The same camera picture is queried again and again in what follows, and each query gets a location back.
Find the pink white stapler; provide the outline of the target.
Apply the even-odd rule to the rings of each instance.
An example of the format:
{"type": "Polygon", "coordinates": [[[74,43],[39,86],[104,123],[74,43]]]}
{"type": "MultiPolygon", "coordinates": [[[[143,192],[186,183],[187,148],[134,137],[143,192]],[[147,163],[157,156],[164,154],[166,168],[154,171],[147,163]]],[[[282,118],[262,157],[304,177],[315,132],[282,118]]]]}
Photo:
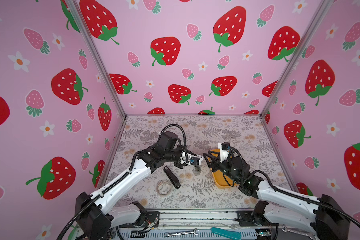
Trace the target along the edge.
{"type": "Polygon", "coordinates": [[[201,167],[199,165],[195,165],[193,168],[194,172],[200,173],[201,172],[201,167]]]}

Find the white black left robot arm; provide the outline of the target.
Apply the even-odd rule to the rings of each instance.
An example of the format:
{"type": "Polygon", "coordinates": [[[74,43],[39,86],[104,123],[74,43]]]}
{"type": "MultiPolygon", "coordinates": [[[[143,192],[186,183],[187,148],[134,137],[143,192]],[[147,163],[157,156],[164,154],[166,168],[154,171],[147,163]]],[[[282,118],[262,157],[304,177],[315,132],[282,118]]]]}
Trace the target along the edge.
{"type": "Polygon", "coordinates": [[[182,169],[191,163],[187,150],[185,130],[178,124],[165,126],[160,132],[158,141],[152,146],[134,153],[131,165],[104,187],[92,194],[81,193],[76,199],[75,215],[64,226],[58,235],[64,235],[73,223],[78,223],[83,230],[80,240],[101,240],[109,229],[116,227],[116,218],[109,212],[113,206],[138,182],[162,167],[164,163],[174,163],[182,169]]]}

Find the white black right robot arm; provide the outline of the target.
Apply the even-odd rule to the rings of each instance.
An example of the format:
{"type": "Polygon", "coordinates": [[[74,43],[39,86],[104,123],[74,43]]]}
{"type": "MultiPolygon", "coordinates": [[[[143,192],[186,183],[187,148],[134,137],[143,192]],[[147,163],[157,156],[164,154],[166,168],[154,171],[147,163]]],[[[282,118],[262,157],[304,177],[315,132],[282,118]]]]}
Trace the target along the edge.
{"type": "Polygon", "coordinates": [[[287,225],[306,231],[318,240],[346,240],[350,225],[360,229],[360,222],[344,213],[330,196],[309,196],[276,187],[270,177],[260,170],[250,171],[240,152],[233,147],[203,154],[212,172],[238,185],[240,192],[259,200],[253,219],[259,223],[287,225]]]}

